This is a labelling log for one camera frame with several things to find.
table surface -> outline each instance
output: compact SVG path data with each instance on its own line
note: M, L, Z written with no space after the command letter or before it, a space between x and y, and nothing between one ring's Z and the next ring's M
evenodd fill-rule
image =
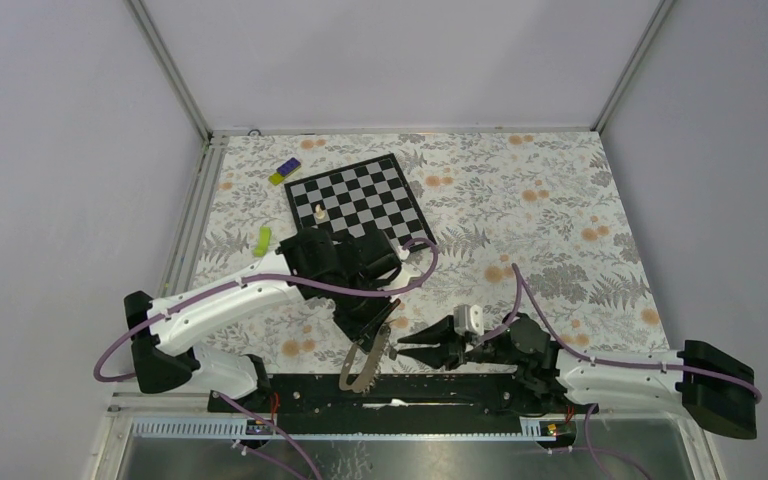
M287 159L301 161L290 177L298 180L390 152L441 251L434 275L401 297L391 341L458 304L483 306L485 321L497 324L514 302L516 262L555 329L579 349L669 348L601 141L590 132L231 137L193 286L255 261L261 226L272 229L270 248L296 233L283 185L267 180ZM430 257L424 250L408 261L424 269ZM271 373L337 373L350 342L332 310L319 299L276 307L207 343L259 355ZM536 318L527 300L520 310ZM381 371L431 370L385 357ZM456 373L491 371L508 367Z

robotic hand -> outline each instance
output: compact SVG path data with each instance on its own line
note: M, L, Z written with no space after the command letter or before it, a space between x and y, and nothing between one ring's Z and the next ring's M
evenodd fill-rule
M163 316L132 337L131 353L140 390L160 393L188 383L232 398L264 390L258 389L268 384L260 358L226 353L201 340L265 308L316 297L334 301L334 322L368 352L375 334L397 305L393 297L362 298L282 280L254 280L263 274L283 274L359 290L398 288L412 277L408 268L402 268L408 253L391 245L378 230L353 238L304 229L258 262L204 287L159 299L144 292L128 295L125 313L129 328L158 314Z
M757 436L755 398L749 390L682 372L680 367L671 368L686 365L754 381L751 368L713 346L687 340L683 351L599 352L598 360L594 356L588 362L552 340L528 315L517 316L507 330L480 343L484 334L482 311L462 305L453 315L398 340L400 344L436 346L401 349L399 354L446 370L469 362L514 365L514 379L523 389L520 393L528 396L532 405L536 400L546 413L566 406L579 412L586 409L584 405L595 403L613 410L656 409L689 414L703 429L719 435L742 439ZM659 364L659 369L641 368Z

gray wall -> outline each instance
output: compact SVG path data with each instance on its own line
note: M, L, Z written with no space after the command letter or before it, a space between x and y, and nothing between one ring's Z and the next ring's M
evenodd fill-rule
M214 128L588 126L658 0L146 0Z
M198 148L123 2L0 1L0 480L81 474Z
M718 446L768 478L768 2L678 2L604 142L673 346L755 368L759 439Z

floral pattern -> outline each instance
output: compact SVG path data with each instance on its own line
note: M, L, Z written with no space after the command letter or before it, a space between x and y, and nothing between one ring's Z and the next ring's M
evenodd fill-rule
M194 286L255 260L258 229L272 245L296 232L283 186L267 181L290 157L293 179L394 153L437 237L440 262L392 315L391 341L451 313L484 308L491 325L514 301L516 262L564 339L579 348L668 348L634 239L595 133L370 134L232 137L210 209ZM427 250L408 262L424 269ZM273 373L336 373L350 346L326 300L278 307L208 338L264 359ZM534 317L530 305L521 311ZM384 373L430 371L382 359ZM465 365L457 372L507 371Z

table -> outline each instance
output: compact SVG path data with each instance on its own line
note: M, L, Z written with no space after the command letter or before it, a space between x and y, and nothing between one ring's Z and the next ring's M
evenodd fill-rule
M440 246L437 271L405 294L391 340L458 304L498 324L514 302L516 262L564 339L579 349L668 349L660 316L598 134L461 133L231 137L193 277L198 287L256 257L261 226L272 244L296 232L283 185L267 180L290 157L290 179L386 153L399 160ZM427 250L408 260L420 268ZM521 311L536 318L527 300ZM207 343L264 359L270 373L337 373L350 347L325 300L277 307L218 331ZM431 372L384 358L382 373ZM465 365L456 373L508 371Z

